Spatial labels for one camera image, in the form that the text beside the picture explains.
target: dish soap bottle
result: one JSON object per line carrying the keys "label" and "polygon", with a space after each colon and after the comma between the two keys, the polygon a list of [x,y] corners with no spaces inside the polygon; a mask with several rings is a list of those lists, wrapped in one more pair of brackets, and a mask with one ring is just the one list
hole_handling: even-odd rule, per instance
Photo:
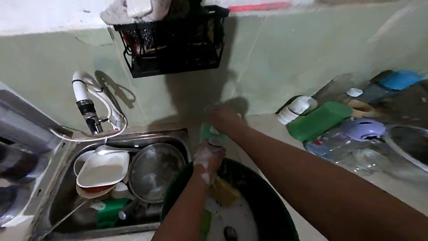
{"label": "dish soap bottle", "polygon": [[207,139],[208,144],[216,148],[222,148],[226,141],[226,134],[218,132],[210,123],[202,123],[199,132],[199,144]]}

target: sink basin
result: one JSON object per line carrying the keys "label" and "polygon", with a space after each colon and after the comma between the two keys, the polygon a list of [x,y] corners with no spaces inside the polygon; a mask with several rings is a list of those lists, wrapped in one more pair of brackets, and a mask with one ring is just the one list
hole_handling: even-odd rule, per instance
{"label": "sink basin", "polygon": [[[76,145],[68,157],[68,163],[59,175],[48,201],[43,207],[42,214],[33,232],[37,234],[35,237],[65,217],[83,201],[76,192],[76,176],[74,175],[73,164],[79,155],[86,151],[95,150],[97,147],[104,145],[104,143],[105,141],[101,140],[81,142]],[[120,135],[108,139],[106,145],[119,148],[142,149],[154,143],[171,144],[180,150],[186,163],[191,160],[190,145],[186,130]],[[135,153],[130,153],[130,155],[132,161]],[[45,239],[83,240],[156,230],[160,225],[161,208],[162,204],[140,203],[141,211],[137,219],[120,220],[114,228],[98,229],[96,227],[98,211],[84,205],[58,225]]]}

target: sponge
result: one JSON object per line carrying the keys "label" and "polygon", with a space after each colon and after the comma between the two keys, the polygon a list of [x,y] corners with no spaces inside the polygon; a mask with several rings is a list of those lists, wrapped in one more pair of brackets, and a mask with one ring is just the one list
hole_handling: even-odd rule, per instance
{"label": "sponge", "polygon": [[201,241],[207,240],[207,234],[210,231],[210,226],[211,226],[211,218],[212,218],[212,213],[205,209],[204,216],[202,218],[202,225],[201,225]]}
{"label": "sponge", "polygon": [[241,197],[238,190],[220,177],[214,179],[214,183],[208,188],[208,194],[224,206],[234,204]]}

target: soap suds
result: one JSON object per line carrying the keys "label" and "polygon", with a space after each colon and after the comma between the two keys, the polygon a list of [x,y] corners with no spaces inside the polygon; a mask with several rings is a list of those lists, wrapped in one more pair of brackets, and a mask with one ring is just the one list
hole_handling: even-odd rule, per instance
{"label": "soap suds", "polygon": [[206,171],[208,171],[209,162],[208,160],[212,158],[213,153],[207,148],[204,147],[201,150],[198,150],[194,157],[195,161],[193,162],[193,166],[202,165]]}
{"label": "soap suds", "polygon": [[226,207],[219,205],[216,200],[207,195],[205,209],[212,213],[207,241],[224,240],[223,230],[226,226],[235,229],[238,240],[257,241],[259,239],[256,220],[244,198]]}
{"label": "soap suds", "polygon": [[204,172],[203,174],[201,174],[201,177],[202,179],[204,179],[207,185],[210,183],[210,175],[207,172]]}

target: forearm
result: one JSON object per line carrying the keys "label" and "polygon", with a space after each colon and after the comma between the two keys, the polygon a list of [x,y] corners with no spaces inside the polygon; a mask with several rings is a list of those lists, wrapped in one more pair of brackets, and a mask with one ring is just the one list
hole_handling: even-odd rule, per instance
{"label": "forearm", "polygon": [[192,177],[168,212],[152,241],[199,241],[205,203],[206,182],[200,176],[205,170],[195,166]]}
{"label": "forearm", "polygon": [[329,240],[427,240],[428,218],[368,181],[254,129],[225,133]]}

